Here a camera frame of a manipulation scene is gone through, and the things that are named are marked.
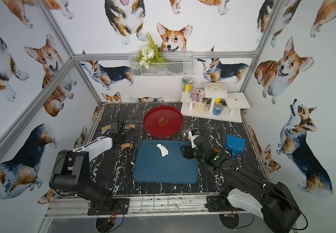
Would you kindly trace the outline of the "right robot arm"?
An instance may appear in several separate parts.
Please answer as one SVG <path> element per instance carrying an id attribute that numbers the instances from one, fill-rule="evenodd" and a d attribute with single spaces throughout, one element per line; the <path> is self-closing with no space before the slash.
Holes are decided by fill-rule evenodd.
<path id="1" fill-rule="evenodd" d="M 263 180 L 235 164 L 228 155 L 211 146 L 204 136 L 190 146 L 182 146 L 186 159 L 196 159 L 212 172 L 229 179 L 230 185 L 220 194 L 222 208 L 243 209 L 260 218 L 274 233 L 290 232 L 302 212 L 286 185 Z"/>

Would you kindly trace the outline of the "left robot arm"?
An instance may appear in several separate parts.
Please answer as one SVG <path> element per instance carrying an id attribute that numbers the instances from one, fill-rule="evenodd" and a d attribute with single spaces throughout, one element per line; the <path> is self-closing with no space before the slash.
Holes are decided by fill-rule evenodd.
<path id="1" fill-rule="evenodd" d="M 113 121 L 93 141 L 73 150 L 60 151 L 51 173 L 49 187 L 57 194 L 68 192 L 88 200 L 91 204 L 105 208 L 113 206 L 111 192 L 92 181 L 90 162 L 113 147 L 131 147 L 130 132 L 135 128 L 134 124 L 125 125 L 122 121 Z"/>

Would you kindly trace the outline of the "wooden double roller pin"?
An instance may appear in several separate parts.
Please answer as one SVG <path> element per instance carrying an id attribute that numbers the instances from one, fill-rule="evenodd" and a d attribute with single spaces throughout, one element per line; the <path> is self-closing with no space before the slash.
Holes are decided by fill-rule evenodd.
<path id="1" fill-rule="evenodd" d="M 134 124 L 125 125 L 123 136 L 125 139 L 121 144 L 122 149 L 130 148 L 132 146 L 132 132 L 135 130 L 136 126 Z"/>

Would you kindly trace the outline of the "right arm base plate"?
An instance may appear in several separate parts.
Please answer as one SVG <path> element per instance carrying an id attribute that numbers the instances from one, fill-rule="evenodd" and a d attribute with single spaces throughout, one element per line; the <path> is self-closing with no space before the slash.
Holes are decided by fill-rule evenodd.
<path id="1" fill-rule="evenodd" d="M 205 208 L 208 209 L 209 212 L 232 212 L 235 210 L 224 197 L 220 196 L 207 196 L 207 202 L 205 204 Z"/>

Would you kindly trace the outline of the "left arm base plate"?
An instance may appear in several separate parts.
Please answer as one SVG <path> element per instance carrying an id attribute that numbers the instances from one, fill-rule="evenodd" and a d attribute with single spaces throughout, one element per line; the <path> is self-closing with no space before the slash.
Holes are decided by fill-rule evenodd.
<path id="1" fill-rule="evenodd" d="M 126 215 L 130 205 L 130 199 L 128 198 L 116 198 L 112 200 L 112 203 L 95 203 L 88 202 L 89 209 L 88 216 L 100 216 L 100 215 Z"/>

